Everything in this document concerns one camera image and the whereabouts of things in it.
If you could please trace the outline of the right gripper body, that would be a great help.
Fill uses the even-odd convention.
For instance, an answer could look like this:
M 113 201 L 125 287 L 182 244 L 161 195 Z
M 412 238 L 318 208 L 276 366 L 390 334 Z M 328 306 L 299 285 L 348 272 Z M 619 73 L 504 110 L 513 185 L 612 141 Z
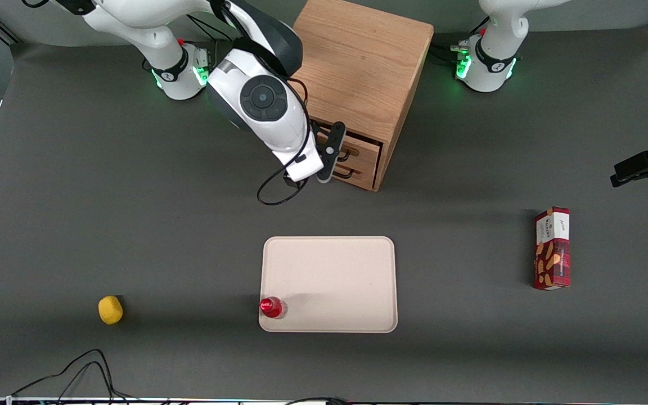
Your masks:
M 304 180 L 323 168 L 311 127 L 272 127 L 271 151 L 293 181 Z

